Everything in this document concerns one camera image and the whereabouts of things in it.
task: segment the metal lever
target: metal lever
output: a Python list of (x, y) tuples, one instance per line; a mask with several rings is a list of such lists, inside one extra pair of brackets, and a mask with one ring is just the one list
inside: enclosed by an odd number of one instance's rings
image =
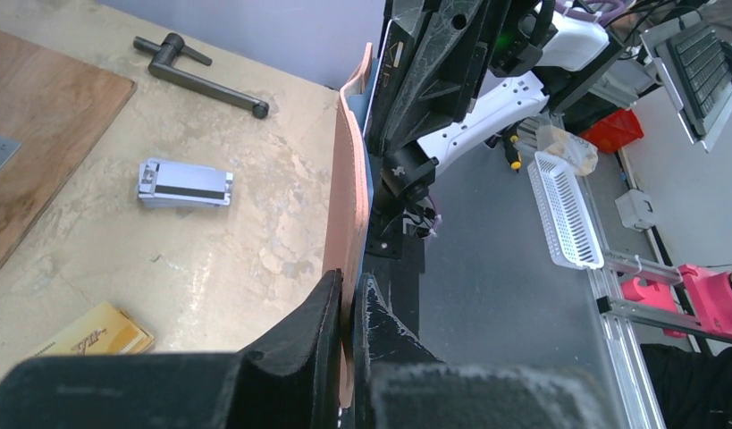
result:
[(174, 85), (179, 85), (204, 96), (249, 110), (257, 119), (263, 119), (268, 115), (268, 103), (265, 101), (174, 68), (173, 62), (181, 54), (204, 65), (213, 63), (213, 60), (206, 55), (187, 46), (184, 39), (178, 34), (168, 33), (160, 45), (136, 36), (133, 45), (139, 51), (153, 55), (147, 69), (150, 74), (158, 79), (167, 80)]

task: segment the person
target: person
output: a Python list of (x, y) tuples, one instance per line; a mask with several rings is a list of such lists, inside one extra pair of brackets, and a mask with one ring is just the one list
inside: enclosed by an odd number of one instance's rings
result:
[(640, 347), (668, 429), (732, 429), (732, 347), (713, 357)]
[(669, 16), (678, 17), (691, 9), (696, 9), (703, 19), (716, 30), (716, 34), (721, 40), (732, 43), (732, 0), (710, 0), (708, 2), (704, 0), (681, 0), (677, 4), (662, 4), (662, 1), (640, 3), (642, 7), (652, 6), (652, 4), (660, 5), (651, 12), (637, 31), (632, 32), (637, 23), (644, 17), (644, 13), (632, 13), (614, 22), (611, 28), (620, 40), (629, 40), (631, 36), (663, 23)]

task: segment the pink plastic part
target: pink plastic part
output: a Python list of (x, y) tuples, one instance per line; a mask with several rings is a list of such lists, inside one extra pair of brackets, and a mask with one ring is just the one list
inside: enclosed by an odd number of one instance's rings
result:
[(732, 339), (732, 290), (729, 273), (714, 273), (693, 265), (678, 268), (692, 306), (706, 332)]
[[(634, 278), (621, 284), (621, 289), (624, 292), (624, 298), (634, 302), (641, 302), (646, 306), (659, 308), (672, 313), (678, 313), (676, 302), (673, 299), (673, 295), (671, 295), (671, 288), (668, 284), (651, 282), (648, 280), (647, 286), (643, 286), (642, 284), (639, 284), (639, 282), (640, 279)], [(663, 333), (669, 337), (686, 337), (685, 333), (672, 331), (670, 329), (664, 329)]]

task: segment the black pants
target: black pants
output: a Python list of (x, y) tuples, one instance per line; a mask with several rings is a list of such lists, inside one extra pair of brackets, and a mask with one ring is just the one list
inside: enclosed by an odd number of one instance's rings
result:
[(732, 348), (716, 357), (642, 345), (668, 429), (732, 429)]

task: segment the beige tabletop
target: beige tabletop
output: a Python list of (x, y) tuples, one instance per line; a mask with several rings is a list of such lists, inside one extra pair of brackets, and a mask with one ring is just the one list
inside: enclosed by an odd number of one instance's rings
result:
[[(334, 91), (185, 35), (214, 62), (177, 66), (268, 101), (259, 121), (150, 76), (131, 41), (168, 30), (91, 0), (0, 0), (0, 29), (138, 85), (0, 271), (0, 379), (102, 301), (160, 352), (240, 349), (302, 302), (321, 272)], [(234, 172), (231, 206), (146, 210), (150, 156)]]

